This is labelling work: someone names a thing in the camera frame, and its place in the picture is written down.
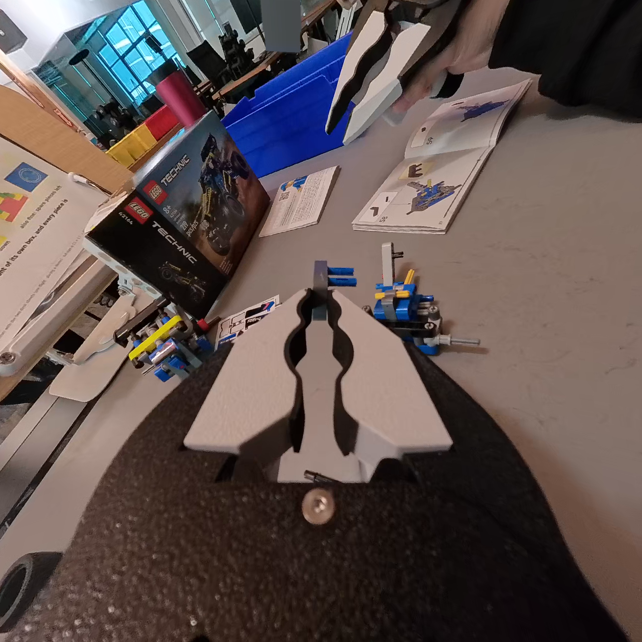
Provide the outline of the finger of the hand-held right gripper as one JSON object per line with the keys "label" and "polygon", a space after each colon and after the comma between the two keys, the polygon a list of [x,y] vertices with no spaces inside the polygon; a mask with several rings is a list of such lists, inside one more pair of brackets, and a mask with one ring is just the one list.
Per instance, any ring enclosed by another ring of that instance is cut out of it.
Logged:
{"label": "finger of the hand-held right gripper", "polygon": [[389,53],[384,56],[384,64],[376,64],[377,73],[369,72],[366,75],[370,82],[352,110],[343,136],[344,145],[364,133],[401,96],[400,77],[412,55],[426,44],[430,32],[431,27],[422,23],[402,30],[394,39]]}
{"label": "finger of the hand-held right gripper", "polygon": [[388,10],[364,10],[355,26],[325,124],[332,134],[354,100],[365,102],[361,94],[369,88],[370,77],[386,64],[385,56],[393,43],[392,18]]}

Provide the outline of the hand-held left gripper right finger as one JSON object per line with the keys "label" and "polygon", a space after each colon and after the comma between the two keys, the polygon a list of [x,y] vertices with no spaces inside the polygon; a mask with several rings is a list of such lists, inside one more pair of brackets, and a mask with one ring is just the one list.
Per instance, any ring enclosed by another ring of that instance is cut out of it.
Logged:
{"label": "hand-held left gripper right finger", "polygon": [[383,460],[448,451],[453,445],[408,345],[338,290],[328,293],[332,354],[340,364],[334,436],[365,482]]}

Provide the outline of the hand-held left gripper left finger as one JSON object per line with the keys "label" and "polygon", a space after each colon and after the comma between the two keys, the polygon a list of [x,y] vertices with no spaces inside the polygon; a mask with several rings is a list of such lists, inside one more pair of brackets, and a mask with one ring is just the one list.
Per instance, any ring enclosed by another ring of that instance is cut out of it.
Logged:
{"label": "hand-held left gripper left finger", "polygon": [[237,338],[192,426],[186,448],[247,459],[299,452],[305,424],[301,375],[308,289]]}

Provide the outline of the blue lego chassis assembly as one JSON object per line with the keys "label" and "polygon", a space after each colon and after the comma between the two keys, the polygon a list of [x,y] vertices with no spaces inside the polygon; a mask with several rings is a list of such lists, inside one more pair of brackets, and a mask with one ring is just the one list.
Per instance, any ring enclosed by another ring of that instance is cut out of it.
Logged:
{"label": "blue lego chassis assembly", "polygon": [[444,347],[479,347],[478,339],[455,338],[444,332],[444,319],[434,296],[417,291],[415,270],[409,269],[402,281],[397,280],[396,261],[403,256],[393,243],[382,244],[382,282],[376,284],[373,308],[365,306],[363,310],[427,356],[439,355]]}

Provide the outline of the grey lego beam blue pins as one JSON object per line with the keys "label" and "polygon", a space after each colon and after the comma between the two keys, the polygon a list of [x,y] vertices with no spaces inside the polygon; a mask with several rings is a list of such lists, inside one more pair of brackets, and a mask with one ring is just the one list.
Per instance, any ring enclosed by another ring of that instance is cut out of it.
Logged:
{"label": "grey lego beam blue pins", "polygon": [[327,261],[315,261],[313,274],[312,320],[326,320],[331,288],[353,288],[357,278],[353,268],[331,267]]}

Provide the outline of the lego sticker sheet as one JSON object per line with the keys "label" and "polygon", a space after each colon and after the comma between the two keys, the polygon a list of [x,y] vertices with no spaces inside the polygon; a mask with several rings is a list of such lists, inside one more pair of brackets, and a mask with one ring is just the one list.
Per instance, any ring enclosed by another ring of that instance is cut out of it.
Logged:
{"label": "lego sticker sheet", "polygon": [[254,306],[222,318],[216,328],[214,349],[218,350],[222,345],[234,342],[279,305],[280,297],[275,295]]}

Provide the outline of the lego assembly with yellow beam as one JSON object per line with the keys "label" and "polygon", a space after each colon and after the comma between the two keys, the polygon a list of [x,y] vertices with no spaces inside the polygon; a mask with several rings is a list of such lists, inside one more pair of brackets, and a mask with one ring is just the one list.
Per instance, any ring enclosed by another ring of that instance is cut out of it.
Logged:
{"label": "lego assembly with yellow beam", "polygon": [[160,381],[184,380],[213,353],[213,344],[177,304],[159,297],[123,322],[113,333],[116,344],[143,374]]}

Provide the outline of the black lego set box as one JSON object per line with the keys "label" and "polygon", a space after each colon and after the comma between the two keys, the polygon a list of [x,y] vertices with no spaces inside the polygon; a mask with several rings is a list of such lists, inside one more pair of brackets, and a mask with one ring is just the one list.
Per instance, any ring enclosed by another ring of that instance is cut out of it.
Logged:
{"label": "black lego set box", "polygon": [[84,247],[200,320],[227,287],[269,205],[209,111],[98,208]]}

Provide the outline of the black rubber lego tire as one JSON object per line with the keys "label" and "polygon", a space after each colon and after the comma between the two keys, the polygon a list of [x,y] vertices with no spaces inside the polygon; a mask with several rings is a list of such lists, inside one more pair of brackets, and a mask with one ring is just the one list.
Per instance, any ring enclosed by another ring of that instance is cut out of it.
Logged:
{"label": "black rubber lego tire", "polygon": [[18,558],[1,579],[1,632],[14,628],[48,582],[62,553],[39,551]]}

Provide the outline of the person's right hand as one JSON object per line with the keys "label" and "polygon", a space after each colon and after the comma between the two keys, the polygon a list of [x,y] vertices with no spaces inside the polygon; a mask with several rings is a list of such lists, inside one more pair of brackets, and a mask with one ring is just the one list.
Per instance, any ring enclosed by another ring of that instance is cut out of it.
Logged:
{"label": "person's right hand", "polygon": [[404,114],[427,97],[444,71],[461,75],[486,67],[508,5],[509,1],[471,1],[460,18],[453,40],[437,57],[423,64],[392,111]]}

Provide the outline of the plain blue plastic bin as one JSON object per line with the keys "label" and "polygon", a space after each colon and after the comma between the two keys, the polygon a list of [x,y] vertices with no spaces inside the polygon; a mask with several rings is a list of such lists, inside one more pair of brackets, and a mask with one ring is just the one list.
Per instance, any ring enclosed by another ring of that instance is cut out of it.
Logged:
{"label": "plain blue plastic bin", "polygon": [[257,88],[222,119],[257,177],[343,145],[354,103],[331,135],[325,124],[351,35]]}

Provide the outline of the open instruction booklet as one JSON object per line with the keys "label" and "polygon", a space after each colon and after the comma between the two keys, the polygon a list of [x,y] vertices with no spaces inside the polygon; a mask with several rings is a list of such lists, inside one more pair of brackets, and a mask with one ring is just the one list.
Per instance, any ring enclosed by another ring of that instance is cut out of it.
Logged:
{"label": "open instruction booklet", "polygon": [[445,234],[532,80],[442,104],[352,222],[366,232]]}

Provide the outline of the small white leaflet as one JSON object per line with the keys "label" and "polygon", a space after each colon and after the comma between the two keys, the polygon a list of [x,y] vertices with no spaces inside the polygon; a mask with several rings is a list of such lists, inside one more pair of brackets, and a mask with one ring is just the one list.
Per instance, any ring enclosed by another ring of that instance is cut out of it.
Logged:
{"label": "small white leaflet", "polygon": [[316,225],[340,171],[340,166],[333,166],[281,184],[259,237],[275,236]]}

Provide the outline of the black office chair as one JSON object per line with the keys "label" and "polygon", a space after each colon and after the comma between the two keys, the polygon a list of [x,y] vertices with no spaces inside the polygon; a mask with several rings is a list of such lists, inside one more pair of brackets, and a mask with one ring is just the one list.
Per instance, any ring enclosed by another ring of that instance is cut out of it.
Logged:
{"label": "black office chair", "polygon": [[234,80],[234,75],[226,60],[218,54],[208,41],[204,41],[188,51],[187,55],[211,82],[214,91],[219,91]]}

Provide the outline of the pink tumbler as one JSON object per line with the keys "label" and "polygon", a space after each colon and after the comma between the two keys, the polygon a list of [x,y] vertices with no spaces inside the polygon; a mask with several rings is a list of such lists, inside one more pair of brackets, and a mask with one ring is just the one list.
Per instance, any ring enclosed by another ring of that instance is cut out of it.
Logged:
{"label": "pink tumbler", "polygon": [[153,74],[156,92],[179,123],[190,128],[203,118],[207,109],[183,70],[169,64]]}

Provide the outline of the red plastic bin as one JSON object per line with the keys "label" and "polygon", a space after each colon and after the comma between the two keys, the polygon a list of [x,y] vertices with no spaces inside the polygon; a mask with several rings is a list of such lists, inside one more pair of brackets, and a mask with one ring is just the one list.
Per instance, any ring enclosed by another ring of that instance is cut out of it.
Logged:
{"label": "red plastic bin", "polygon": [[143,124],[156,141],[161,140],[175,126],[181,125],[178,118],[167,105],[163,105],[151,116],[146,118]]}

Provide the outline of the yellow plastic bin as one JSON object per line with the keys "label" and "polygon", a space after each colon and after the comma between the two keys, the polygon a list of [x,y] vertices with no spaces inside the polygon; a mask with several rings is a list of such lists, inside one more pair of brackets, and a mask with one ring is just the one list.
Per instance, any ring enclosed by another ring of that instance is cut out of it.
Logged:
{"label": "yellow plastic bin", "polygon": [[126,168],[131,167],[157,143],[147,124],[142,123],[107,150],[107,155]]}

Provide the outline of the printed instruction sign sheet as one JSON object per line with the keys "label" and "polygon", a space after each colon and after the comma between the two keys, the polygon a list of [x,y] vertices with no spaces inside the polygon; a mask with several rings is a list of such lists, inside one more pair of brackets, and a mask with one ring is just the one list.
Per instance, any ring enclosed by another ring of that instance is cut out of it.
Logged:
{"label": "printed instruction sign sheet", "polygon": [[1,347],[79,265],[85,227],[105,199],[1,138]]}

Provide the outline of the light wooden board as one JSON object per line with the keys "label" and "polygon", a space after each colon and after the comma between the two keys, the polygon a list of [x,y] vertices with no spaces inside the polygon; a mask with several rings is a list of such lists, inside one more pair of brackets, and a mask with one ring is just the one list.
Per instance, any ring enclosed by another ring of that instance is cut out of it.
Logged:
{"label": "light wooden board", "polygon": [[89,179],[113,194],[132,173],[60,119],[1,86],[1,136],[66,173]]}

